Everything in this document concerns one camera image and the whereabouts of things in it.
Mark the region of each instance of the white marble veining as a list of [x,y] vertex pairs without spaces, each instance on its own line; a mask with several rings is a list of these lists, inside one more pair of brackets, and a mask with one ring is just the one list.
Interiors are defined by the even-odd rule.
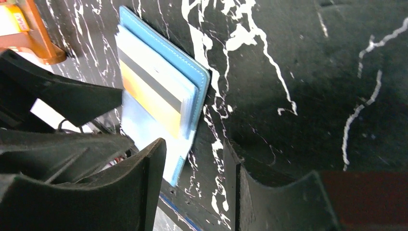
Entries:
[[[90,54],[91,57],[92,57],[93,65],[95,67],[98,67],[99,62],[98,62],[98,59],[97,59],[96,54],[95,54],[96,51],[95,51],[95,47],[93,46],[93,43],[92,43],[92,37],[91,37],[91,35],[89,33],[88,24],[86,23],[85,18],[84,18],[84,6],[82,4],[82,1],[81,0],[75,1],[73,7],[74,7],[75,18],[73,20],[71,14],[70,14],[70,17],[71,17],[71,22],[72,23],[73,23],[73,21],[75,21],[75,24],[73,23],[73,26],[75,27],[75,29],[77,31],[76,32],[76,38],[78,39],[78,43],[81,45],[82,54],[85,55],[85,61],[87,62],[88,66],[91,65],[89,63],[91,61],[90,57],[89,57],[89,54]],[[85,24],[85,27],[86,27],[85,29],[86,29],[86,33],[87,33],[86,36],[89,39],[89,44],[88,43],[85,43],[85,44],[81,43],[81,39],[84,39],[84,34],[83,34],[83,30],[81,28],[81,24],[79,22],[80,19],[81,19],[82,22],[85,22],[84,24]]]
[[373,51],[375,48],[378,47],[383,47],[387,44],[388,41],[395,39],[396,37],[398,37],[399,34],[405,32],[408,28],[408,17],[406,17],[404,19],[404,22],[402,23],[402,26],[396,30],[394,30],[391,34],[386,35],[383,39],[381,39],[381,41],[379,42],[374,42],[375,37],[373,35],[371,35],[370,40],[369,40],[369,45],[366,49],[362,50],[360,52],[360,54],[358,54],[358,57],[360,58],[359,62],[358,62],[358,74],[357,76],[359,78],[361,78],[361,75],[363,73],[363,59],[364,59],[364,55],[366,55],[367,53],[370,53],[371,51]]
[[[57,15],[54,13],[53,7],[51,6],[51,0],[46,0],[45,2],[46,2],[46,4],[47,4],[48,9],[50,10],[50,14],[51,14],[51,16],[52,16],[52,19],[53,19],[54,21],[56,21],[56,22],[60,21],[59,16],[57,16]],[[74,49],[72,49],[71,45],[68,44],[68,42],[66,41],[65,36],[64,36],[64,34],[63,34],[63,32],[62,32],[62,27],[61,27],[61,25],[60,25],[59,23],[56,23],[56,25],[57,25],[58,33],[59,33],[59,35],[61,35],[62,46],[63,46],[63,47],[61,47],[61,48],[62,48],[63,50],[65,50],[69,55],[71,55],[71,57],[76,61],[76,62],[75,62],[76,64],[79,64],[78,56],[76,55]],[[58,65],[56,65],[56,67],[59,69],[59,71],[60,71],[61,73],[64,72],[64,68],[65,68],[64,63],[58,64]],[[76,78],[77,78],[77,79],[79,78],[78,80],[80,80],[80,81],[85,81],[85,78],[83,78],[83,77],[81,76],[81,73],[80,73],[79,68],[78,68],[77,65],[75,65],[75,69],[76,69],[76,71],[78,72],[78,75],[79,75],[79,76],[77,76]]]
[[328,31],[327,31],[327,27],[326,27],[326,25],[324,24],[323,17],[321,16],[321,14],[320,14],[319,12],[318,12],[318,17],[319,17],[319,22],[320,22],[321,30],[322,30],[323,33],[324,33],[324,37],[328,38],[328,37],[329,37],[329,33],[328,33]]
[[191,197],[195,197],[195,195],[193,195],[191,193],[191,191],[192,191],[194,185],[196,185],[195,190],[196,190],[196,192],[198,194],[198,198],[201,198],[202,195],[201,195],[200,183],[195,182],[195,180],[196,180],[195,174],[198,172],[198,165],[197,165],[197,162],[195,160],[195,155],[194,155],[194,153],[192,153],[192,151],[190,151],[190,153],[188,155],[188,160],[189,160],[190,166],[192,168],[192,175],[190,176],[190,186],[189,186],[188,189],[185,188],[184,192],[187,195],[191,196]]
[[160,6],[160,0],[157,0],[157,6],[159,8],[159,13],[160,13],[160,15],[162,17],[162,21],[163,21],[163,23],[165,24],[165,27],[166,27],[166,35],[167,35],[166,38],[170,38],[170,35],[168,33],[168,23],[164,19],[164,16],[163,16],[163,13],[162,13],[162,7]]
[[117,8],[114,5],[114,0],[110,0],[110,1],[111,1],[111,6],[112,6],[113,10],[115,11],[116,18],[119,21],[119,11],[117,10]]
[[[358,62],[358,72],[357,72],[357,77],[362,78],[363,74],[363,59],[364,56],[367,53],[372,52],[374,49],[378,47],[383,47],[387,44],[392,39],[395,39],[400,35],[401,33],[405,32],[408,29],[408,17],[406,17],[402,23],[402,26],[400,28],[395,29],[391,34],[384,36],[384,38],[379,41],[379,42],[374,42],[374,35],[370,36],[369,39],[369,45],[366,49],[362,50],[359,54],[359,62]],[[343,134],[343,143],[342,143],[342,153],[343,153],[343,162],[344,162],[344,167],[343,171],[347,170],[348,165],[350,164],[350,161],[348,160],[348,154],[347,154],[347,144],[348,144],[348,133],[350,131],[350,126],[353,123],[354,119],[358,117],[359,113],[361,110],[363,110],[366,106],[371,105],[373,102],[375,102],[375,99],[377,98],[377,95],[379,93],[380,87],[381,87],[381,76],[382,76],[382,71],[379,70],[377,74],[377,85],[376,88],[374,89],[374,92],[371,96],[371,98],[365,103],[361,104],[358,106],[352,115],[347,119],[346,125],[344,127],[344,134]]]
[[251,124],[248,124],[248,125],[252,128],[252,132],[253,132],[255,135],[259,136],[259,137],[264,141],[264,143],[269,146],[269,149],[270,149],[270,151],[271,151],[272,154],[273,154],[273,161],[272,161],[272,163],[269,163],[269,164],[267,164],[267,165],[271,167],[272,165],[274,165],[274,164],[276,163],[276,154],[275,154],[275,152],[273,151],[274,149],[276,150],[276,148],[274,148],[272,145],[270,145],[270,144],[265,140],[265,138],[263,138],[263,137],[258,133],[258,131],[257,131],[254,127],[251,126]]
[[[215,8],[217,5],[218,1],[214,1],[213,7]],[[284,111],[293,113],[294,115],[297,115],[297,105],[296,102],[291,99],[289,90],[287,88],[286,82],[282,76],[281,68],[280,66],[276,63],[276,61],[272,58],[272,56],[268,52],[268,42],[267,42],[267,35],[266,33],[260,29],[255,21],[253,20],[252,17],[252,8],[255,6],[256,2],[254,0],[246,0],[243,3],[240,2],[235,2],[233,0],[224,0],[221,1],[220,4],[223,4],[223,9],[221,12],[226,16],[226,17],[231,17],[236,24],[235,24],[235,29],[231,33],[229,33],[229,39],[226,41],[220,41],[217,37],[213,36],[213,34],[205,34],[202,32],[202,30],[199,30],[192,25],[189,24],[190,28],[190,33],[191,33],[191,38],[193,41],[193,47],[194,47],[194,58],[200,62],[203,66],[206,68],[210,69],[212,71],[212,81],[211,81],[211,87],[215,90],[215,95],[214,95],[214,103],[212,105],[205,105],[203,109],[203,114],[204,114],[204,120],[207,123],[208,127],[212,131],[215,141],[212,143],[212,150],[213,150],[213,156],[217,164],[218,172],[219,175],[216,176],[215,181],[217,183],[217,189],[214,191],[213,196],[212,196],[212,206],[213,209],[217,214],[220,215],[222,223],[226,224],[229,227],[229,219],[225,215],[225,213],[228,211],[228,203],[227,203],[227,198],[225,195],[225,188],[222,184],[223,181],[223,173],[224,173],[224,166],[222,160],[220,160],[219,155],[220,152],[222,151],[222,143],[221,139],[218,136],[219,132],[225,136],[225,126],[223,123],[224,119],[227,119],[229,117],[229,113],[232,112],[230,110],[232,107],[230,105],[226,105],[225,103],[225,96],[227,95],[229,91],[229,82],[228,82],[228,73],[230,70],[230,57],[228,53],[230,51],[235,51],[239,47],[243,45],[259,45],[255,41],[255,37],[261,38],[263,44],[263,54],[267,57],[269,63],[275,67],[276,69],[276,74],[281,82],[281,85],[283,89],[286,92],[286,99],[287,101],[291,104],[291,108],[277,108],[278,114],[281,116]],[[188,0],[184,0],[182,2],[182,15],[183,18],[189,22],[188,16],[190,13],[195,13],[198,16],[199,22],[205,21],[205,10],[209,5],[209,1],[207,0],[195,0],[193,3],[190,3]],[[245,29],[242,24],[240,23],[239,20],[241,19],[247,19],[249,23],[249,31]],[[223,54],[225,55],[225,62],[227,65],[227,68],[224,73],[220,73],[218,70],[213,68],[212,66],[209,65],[208,59],[207,59],[207,53],[209,50],[212,49],[214,43],[221,43],[223,46]],[[226,85],[222,86],[225,90],[220,91],[221,86],[219,86],[219,80],[220,78],[224,78]],[[217,128],[214,126],[213,118],[210,114],[210,109],[213,109],[216,114],[219,115],[220,121],[222,128],[218,128],[221,130],[217,130]],[[217,201],[217,196],[222,195],[224,196],[224,201],[221,203],[222,208],[219,207],[218,201]]]
[[343,144],[342,144],[342,152],[343,152],[343,161],[344,161],[344,167],[343,171],[347,170],[348,165],[350,164],[350,161],[348,160],[347,156],[347,142],[348,142],[348,133],[350,131],[350,126],[355,120],[355,118],[358,117],[360,112],[367,106],[370,106],[372,103],[375,102],[375,99],[377,98],[378,94],[380,93],[380,88],[381,88],[381,77],[383,76],[383,72],[381,70],[378,71],[377,73],[377,78],[376,78],[376,86],[374,88],[374,91],[370,97],[370,99],[365,102],[365,104],[361,104],[358,106],[356,109],[354,109],[354,113],[350,115],[350,117],[347,119],[345,127],[344,127],[344,134],[343,134]]
[[139,0],[139,4],[138,4],[138,15],[139,15],[140,18],[142,18],[142,15],[141,15],[141,2],[140,2],[140,0]]

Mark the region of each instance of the card holder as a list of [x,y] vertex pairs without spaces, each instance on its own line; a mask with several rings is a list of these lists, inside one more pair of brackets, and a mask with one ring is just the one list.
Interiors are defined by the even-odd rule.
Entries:
[[160,54],[197,88],[189,122],[189,134],[179,139],[171,136],[166,129],[160,126],[128,91],[123,93],[122,128],[124,132],[134,140],[139,149],[144,148],[158,137],[166,140],[167,155],[163,178],[172,186],[176,186],[194,140],[210,83],[210,74],[202,65],[154,31],[128,8],[121,6],[119,15],[121,26]]
[[190,135],[197,88],[126,28],[115,36],[125,89],[176,139]]

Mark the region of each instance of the white stitching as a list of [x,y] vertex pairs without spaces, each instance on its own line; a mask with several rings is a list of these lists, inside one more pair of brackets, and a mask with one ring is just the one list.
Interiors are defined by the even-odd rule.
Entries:
[[[176,54],[174,52],[174,50],[170,49],[168,46],[166,46],[165,44],[163,44],[161,41],[159,41],[155,36],[153,36],[149,31],[147,31],[145,28],[141,27],[139,25],[138,22],[136,22],[133,18],[130,17],[130,13],[124,11],[125,16],[128,17],[130,20],[132,20],[132,22],[134,22],[138,27],[140,27],[142,30],[146,31],[148,35],[150,35],[154,40],[158,41],[162,46],[166,47],[169,51],[171,51],[174,55],[176,55],[179,59],[181,59],[183,62],[185,62],[189,67],[191,67],[192,69],[194,69],[196,72],[198,72],[202,78],[201,78],[201,85],[200,85],[200,89],[201,91],[203,91],[203,83],[204,83],[204,74],[201,73],[199,70],[197,70],[195,67],[193,67],[189,62],[187,62],[185,59],[183,59],[181,56],[179,56],[178,54]],[[197,115],[197,106],[194,108],[194,116]]]

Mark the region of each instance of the black marble surface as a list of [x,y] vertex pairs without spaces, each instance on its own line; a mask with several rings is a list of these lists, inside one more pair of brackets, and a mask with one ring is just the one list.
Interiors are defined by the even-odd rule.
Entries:
[[[270,186],[312,169],[408,167],[405,0],[36,1],[69,54],[56,74],[122,87],[114,34],[126,5],[212,72],[178,187],[162,193],[203,230],[228,230],[222,142]],[[119,131],[120,109],[100,121]],[[264,176],[276,176],[266,181]]]

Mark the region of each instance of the black cable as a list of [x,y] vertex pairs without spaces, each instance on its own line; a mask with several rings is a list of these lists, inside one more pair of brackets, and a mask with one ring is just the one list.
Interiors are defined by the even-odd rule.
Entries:
[[[68,133],[78,133],[78,132],[76,132],[76,131],[72,131],[72,130],[69,130],[69,129],[63,129],[63,123],[64,123],[65,121],[68,121],[68,120],[67,120],[67,119],[63,119],[63,120],[58,124],[57,132],[62,132],[62,131],[67,132],[67,131],[68,131]],[[82,126],[79,126],[78,128],[79,128],[79,131],[80,131],[81,133],[84,133],[84,130],[83,130]]]

